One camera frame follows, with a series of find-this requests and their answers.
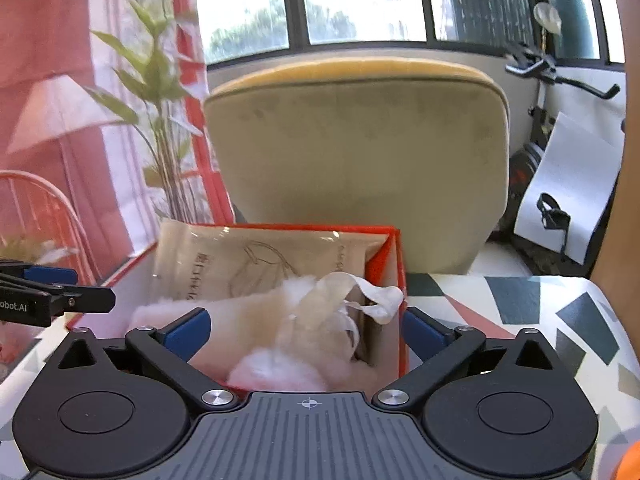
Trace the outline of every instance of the tree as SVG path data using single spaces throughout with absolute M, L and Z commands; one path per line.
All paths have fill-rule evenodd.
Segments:
M 309 38 L 313 42 L 349 40 L 356 37 L 356 27 L 341 10 L 305 1 Z M 269 7 L 258 10 L 251 20 L 233 28 L 219 28 L 211 35 L 209 60 L 246 56 L 287 45 L 287 16 L 282 0 L 270 0 Z

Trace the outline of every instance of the lamp shade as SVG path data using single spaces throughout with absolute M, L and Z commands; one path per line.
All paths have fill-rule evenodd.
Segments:
M 89 126 L 117 121 L 68 75 L 38 81 L 22 108 L 7 153 L 15 153 Z

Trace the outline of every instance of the floor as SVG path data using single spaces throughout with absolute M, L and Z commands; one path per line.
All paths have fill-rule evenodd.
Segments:
M 468 272 L 471 276 L 531 276 L 516 250 L 508 244 L 487 242 Z

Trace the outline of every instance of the blue gripper pad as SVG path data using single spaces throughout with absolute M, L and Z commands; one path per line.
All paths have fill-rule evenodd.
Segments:
M 78 282 L 78 273 L 73 269 L 63 267 L 42 267 L 34 265 L 24 269 L 23 277 L 38 283 L 59 283 L 60 285 L 75 285 Z
M 192 310 L 158 331 L 158 341 L 180 359 L 188 361 L 209 340 L 211 318 L 203 308 Z
M 402 315 L 402 338 L 420 359 L 426 361 L 449 344 L 447 333 L 452 331 L 442 327 L 447 333 L 439 332 L 421 319 L 422 313 L 420 311 L 416 313 L 416 310 L 415 307 L 409 307 Z

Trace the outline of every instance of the white fluffy material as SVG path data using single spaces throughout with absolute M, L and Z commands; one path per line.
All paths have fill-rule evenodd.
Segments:
M 258 348 L 244 357 L 226 381 L 250 392 L 325 392 L 327 385 L 311 365 L 280 352 Z
M 291 313 L 315 284 L 305 276 L 244 298 L 161 301 L 138 307 L 129 330 L 162 328 L 200 306 L 211 318 L 211 335 L 190 364 L 214 380 L 258 391 L 367 391 L 376 373 L 350 362 L 351 341 L 335 317 L 314 331 L 295 324 Z

